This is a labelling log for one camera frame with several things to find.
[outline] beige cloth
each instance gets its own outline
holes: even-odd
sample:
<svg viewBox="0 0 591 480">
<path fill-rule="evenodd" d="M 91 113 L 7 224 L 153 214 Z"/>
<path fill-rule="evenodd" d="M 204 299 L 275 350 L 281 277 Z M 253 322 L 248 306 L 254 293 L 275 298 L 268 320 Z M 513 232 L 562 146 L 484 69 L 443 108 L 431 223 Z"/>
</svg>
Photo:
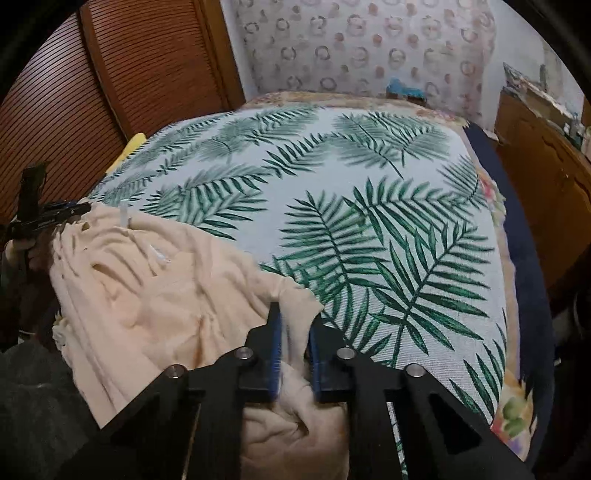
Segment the beige cloth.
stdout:
<svg viewBox="0 0 591 480">
<path fill-rule="evenodd" d="M 304 378 L 322 309 L 313 294 L 192 226 L 139 212 L 119 223 L 118 209 L 95 203 L 56 233 L 50 269 L 64 317 L 56 337 L 99 425 L 168 365 L 203 367 L 243 345 L 279 301 L 290 333 L 280 394 L 244 411 L 242 477 L 346 478 L 345 407 L 315 404 Z"/>
</svg>

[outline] patterned wall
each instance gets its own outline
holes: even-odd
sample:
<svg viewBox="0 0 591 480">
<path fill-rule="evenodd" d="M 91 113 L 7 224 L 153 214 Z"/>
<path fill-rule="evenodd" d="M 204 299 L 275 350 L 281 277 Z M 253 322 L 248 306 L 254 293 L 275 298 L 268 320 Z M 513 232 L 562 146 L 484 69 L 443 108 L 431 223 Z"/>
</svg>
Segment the patterned wall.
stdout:
<svg viewBox="0 0 591 480">
<path fill-rule="evenodd" d="M 235 0 L 260 93 L 382 96 L 390 78 L 480 118 L 495 47 L 487 0 Z"/>
</svg>

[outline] wooden wardrobe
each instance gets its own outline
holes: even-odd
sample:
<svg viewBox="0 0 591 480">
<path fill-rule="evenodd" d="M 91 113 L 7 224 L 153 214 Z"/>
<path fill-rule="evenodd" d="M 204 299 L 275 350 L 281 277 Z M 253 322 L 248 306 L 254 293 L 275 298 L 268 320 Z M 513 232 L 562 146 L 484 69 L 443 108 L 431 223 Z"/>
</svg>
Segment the wooden wardrobe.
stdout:
<svg viewBox="0 0 591 480">
<path fill-rule="evenodd" d="M 27 166 L 48 162 L 43 201 L 79 199 L 134 134 L 243 103 L 219 0 L 91 0 L 0 106 L 0 222 Z"/>
</svg>

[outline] floral blanket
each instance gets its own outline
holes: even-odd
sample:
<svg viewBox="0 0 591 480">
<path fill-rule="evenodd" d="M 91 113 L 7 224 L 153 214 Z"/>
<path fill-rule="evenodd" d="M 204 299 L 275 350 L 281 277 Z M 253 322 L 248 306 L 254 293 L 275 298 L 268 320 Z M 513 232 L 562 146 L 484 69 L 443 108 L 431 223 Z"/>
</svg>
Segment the floral blanket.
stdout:
<svg viewBox="0 0 591 480">
<path fill-rule="evenodd" d="M 488 423 L 507 361 L 501 252 L 473 153 L 408 109 L 290 105 L 179 122 L 90 195 L 236 242 L 377 362 L 424 365 Z"/>
</svg>

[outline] bed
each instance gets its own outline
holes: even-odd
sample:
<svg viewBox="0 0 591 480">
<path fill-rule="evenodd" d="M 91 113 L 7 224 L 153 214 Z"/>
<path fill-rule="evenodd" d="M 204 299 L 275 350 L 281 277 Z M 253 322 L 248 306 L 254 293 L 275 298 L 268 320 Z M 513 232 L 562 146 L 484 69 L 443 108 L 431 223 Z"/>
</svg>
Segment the bed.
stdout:
<svg viewBox="0 0 591 480">
<path fill-rule="evenodd" d="M 535 461 L 553 396 L 550 311 L 524 213 L 476 125 L 397 100 L 270 94 L 165 127 L 90 198 L 236 242 L 310 287 L 350 345 L 391 367 L 420 361 Z M 455 261 L 435 265 L 458 238 Z"/>
</svg>

